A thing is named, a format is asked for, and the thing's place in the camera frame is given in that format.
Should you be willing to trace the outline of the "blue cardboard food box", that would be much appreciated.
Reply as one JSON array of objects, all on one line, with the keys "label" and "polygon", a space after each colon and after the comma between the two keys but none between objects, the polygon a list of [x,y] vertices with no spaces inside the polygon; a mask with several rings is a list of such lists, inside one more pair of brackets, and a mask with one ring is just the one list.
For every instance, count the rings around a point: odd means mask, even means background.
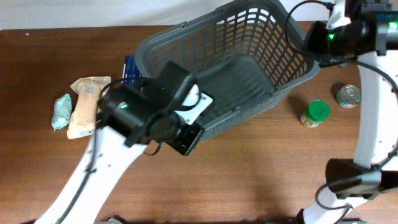
[{"label": "blue cardboard food box", "polygon": [[125,56],[122,78],[141,77],[133,55]]}]

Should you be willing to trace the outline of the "grey plastic shopping basket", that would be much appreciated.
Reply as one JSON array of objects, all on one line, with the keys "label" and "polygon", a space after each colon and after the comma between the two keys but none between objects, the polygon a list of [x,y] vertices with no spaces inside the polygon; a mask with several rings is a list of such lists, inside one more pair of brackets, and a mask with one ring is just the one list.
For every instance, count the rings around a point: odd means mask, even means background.
[{"label": "grey plastic shopping basket", "polygon": [[169,61],[198,77],[214,99],[198,119],[207,141],[273,108],[319,72],[315,60],[294,52],[303,40],[280,1],[232,1],[146,38],[135,58],[145,77],[156,77]]}]

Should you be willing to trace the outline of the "tan grain pouch bag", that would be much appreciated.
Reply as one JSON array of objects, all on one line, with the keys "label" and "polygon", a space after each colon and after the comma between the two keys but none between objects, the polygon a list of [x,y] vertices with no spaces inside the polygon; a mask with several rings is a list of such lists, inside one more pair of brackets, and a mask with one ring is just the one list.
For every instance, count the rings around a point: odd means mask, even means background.
[{"label": "tan grain pouch bag", "polygon": [[93,134],[95,129],[95,110],[102,89],[111,82],[110,76],[79,78],[71,84],[78,94],[67,129],[67,138],[76,139]]}]

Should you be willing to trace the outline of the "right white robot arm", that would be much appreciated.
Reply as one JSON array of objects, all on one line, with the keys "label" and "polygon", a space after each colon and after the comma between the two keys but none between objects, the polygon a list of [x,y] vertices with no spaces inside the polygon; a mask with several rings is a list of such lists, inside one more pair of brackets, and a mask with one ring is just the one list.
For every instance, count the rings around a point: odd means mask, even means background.
[{"label": "right white robot arm", "polygon": [[297,223],[339,223],[354,208],[397,189],[397,11],[390,1],[326,2],[298,53],[322,67],[358,66],[359,138],[352,159],[330,159],[326,182]]}]

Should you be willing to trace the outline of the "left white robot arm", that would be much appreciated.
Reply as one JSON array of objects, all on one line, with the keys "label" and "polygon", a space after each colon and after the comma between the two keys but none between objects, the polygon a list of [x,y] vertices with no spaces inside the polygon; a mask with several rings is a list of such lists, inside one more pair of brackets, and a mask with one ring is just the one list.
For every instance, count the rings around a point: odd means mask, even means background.
[{"label": "left white robot arm", "polygon": [[94,223],[128,167],[155,141],[187,155],[197,144],[196,123],[214,103],[198,78],[168,62],[156,78],[107,84],[95,107],[95,128],[72,176],[37,223]]}]

